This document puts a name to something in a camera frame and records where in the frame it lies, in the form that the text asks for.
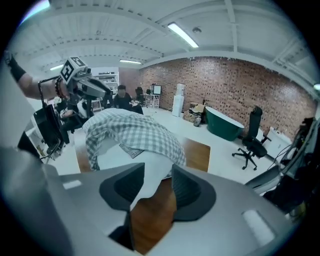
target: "ceiling beam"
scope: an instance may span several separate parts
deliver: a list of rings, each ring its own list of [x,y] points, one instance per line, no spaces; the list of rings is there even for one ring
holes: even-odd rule
[[[81,59],[84,61],[85,64],[88,65],[89,68],[97,68],[97,67],[119,67],[119,68],[132,68],[132,69],[139,69],[140,65],[137,64],[130,64],[119,62],[121,59],[117,56],[82,56]],[[66,60],[63,62],[53,63],[42,69],[39,69],[38,72],[46,73],[46,74],[53,74],[54,72],[50,70],[50,68],[55,67],[59,64],[64,64]]]
[[[267,17],[284,27],[294,29],[293,23],[289,20],[286,14],[271,1],[256,2],[251,0],[236,0],[233,3],[235,11],[247,12],[258,17]]]
[[[109,15],[114,15],[118,17],[124,17],[124,18],[131,19],[132,21],[135,21],[135,22],[143,23],[145,26],[158,32],[160,35],[167,35],[169,33],[169,30],[167,28],[157,24],[156,22],[148,18],[145,18],[141,15],[138,15],[130,11],[111,8],[108,6],[70,6],[70,7],[60,8],[60,9],[49,8],[48,10],[44,10],[28,18],[25,22],[23,22],[20,25],[19,30],[24,30],[29,26],[33,25],[34,23],[41,22],[42,20],[45,20],[45,19],[49,19],[59,15],[76,14],[76,13],[103,13],[103,14],[109,14]]]
[[[36,53],[32,53],[27,56],[27,62],[31,61],[32,59],[38,58],[40,56],[52,53],[52,52],[58,52],[61,50],[65,50],[72,47],[80,47],[80,46],[98,46],[98,45],[104,45],[104,46],[115,46],[115,47],[124,47],[126,49],[133,49],[138,51],[143,51],[144,53],[148,53],[152,56],[162,57],[162,53],[155,51],[153,49],[149,49],[143,46],[139,46],[133,43],[119,41],[119,40],[113,40],[113,39],[106,39],[106,38],[100,38],[99,40],[82,40],[80,38],[71,40],[66,43],[62,44],[56,44],[54,46],[51,46],[49,48],[44,48],[43,50],[39,50]]]
[[[299,60],[297,60],[294,64],[296,66],[301,65],[302,63],[304,63],[305,61],[310,60],[310,55],[304,55],[303,57],[301,57]]]
[[[232,30],[232,39],[233,39],[233,51],[238,51],[238,37],[237,37],[237,26],[236,26],[236,16],[234,7],[232,5],[231,0],[224,0],[226,10],[228,12],[229,21],[231,23],[231,30]]]
[[[290,53],[290,49],[293,47],[293,45],[297,44],[298,42],[301,41],[301,37],[300,36],[294,36],[287,44],[286,46],[274,57],[274,59],[272,60],[272,63],[275,63],[277,60],[279,60],[280,58],[285,57],[286,55],[288,55]]]
[[[296,66],[293,63],[291,63],[290,61],[286,61],[285,59],[279,59],[277,62],[281,66],[286,67],[287,69],[297,73],[299,76],[301,76],[302,78],[306,79],[311,85],[314,85],[316,83],[316,81],[312,77],[310,77],[305,71],[303,71],[298,66]]]
[[[202,3],[198,3],[198,4],[194,4],[194,5],[182,8],[175,12],[172,12],[167,16],[157,20],[156,23],[163,26],[167,26],[169,23],[175,22],[176,20],[187,17],[187,16],[206,13],[206,12],[224,11],[224,10],[226,10],[226,5],[224,0],[202,2]]]
[[[250,54],[234,52],[234,51],[223,51],[223,50],[195,50],[190,52],[172,54],[166,57],[158,58],[140,66],[141,69],[149,67],[151,65],[159,64],[162,62],[172,61],[176,59],[183,59],[183,58],[192,58],[192,57],[225,57],[231,59],[238,59],[247,62],[252,62],[264,66],[267,69],[273,70],[278,72],[279,74],[284,75],[288,79],[296,82],[299,86],[304,88],[314,99],[320,100],[320,97],[315,93],[313,89],[313,84],[307,82],[307,79],[302,79],[300,76],[297,76],[295,73],[272,63],[269,60],[256,57]]]
[[[307,60],[311,56],[310,51],[307,48],[304,48],[302,52],[294,56],[290,59],[291,63],[294,63],[295,65],[299,65],[305,60]]]

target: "cardboard box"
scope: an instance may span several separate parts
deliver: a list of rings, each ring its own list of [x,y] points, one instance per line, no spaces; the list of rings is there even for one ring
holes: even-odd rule
[[[188,122],[194,123],[196,118],[197,118],[197,116],[194,115],[194,114],[189,113],[189,111],[185,111],[183,113],[183,119],[188,121]]]
[[[189,109],[192,110],[193,112],[203,113],[205,111],[205,105],[198,104],[196,102],[191,102]]]

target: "fluorescent light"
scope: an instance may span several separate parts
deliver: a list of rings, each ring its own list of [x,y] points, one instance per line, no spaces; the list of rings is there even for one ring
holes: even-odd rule
[[[180,37],[182,37],[189,45],[191,45],[193,48],[199,47],[195,41],[191,39],[190,36],[187,35],[186,32],[184,32],[176,23],[171,23],[168,25],[168,28],[171,29],[173,32],[176,32]]]
[[[61,64],[59,66],[54,66],[54,67],[50,68],[50,70],[57,70],[57,69],[62,68],[63,66],[64,66],[63,64]]]
[[[23,17],[21,23],[23,23],[26,19],[30,18],[32,15],[35,15],[38,12],[41,12],[42,10],[47,9],[49,7],[50,7],[49,0],[40,0],[27,12],[27,14]]]
[[[134,64],[141,64],[141,62],[139,62],[139,61],[123,60],[123,59],[120,59],[120,62],[125,62],[125,63],[134,63]]]

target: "green bathtub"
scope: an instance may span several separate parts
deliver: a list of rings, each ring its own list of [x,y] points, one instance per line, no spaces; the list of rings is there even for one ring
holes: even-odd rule
[[[205,107],[207,129],[227,141],[234,141],[245,128],[241,123],[220,113],[212,107]]]

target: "white table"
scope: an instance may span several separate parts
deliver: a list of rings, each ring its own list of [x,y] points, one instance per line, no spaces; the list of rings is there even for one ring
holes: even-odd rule
[[[270,127],[268,138],[271,140],[266,140],[263,143],[263,146],[267,150],[267,154],[271,156],[272,158],[276,158],[277,155],[287,146],[291,145],[292,142],[290,138],[288,138],[283,133],[279,132],[278,130],[274,129],[273,127]],[[277,158],[278,161],[280,161],[285,154],[279,156]]]
[[[150,97],[150,104],[149,107],[152,106],[153,108],[159,108],[159,102],[160,102],[160,95],[156,95],[156,94],[143,94],[143,96],[145,97],[146,103],[145,105],[147,105],[147,96],[148,98]]]

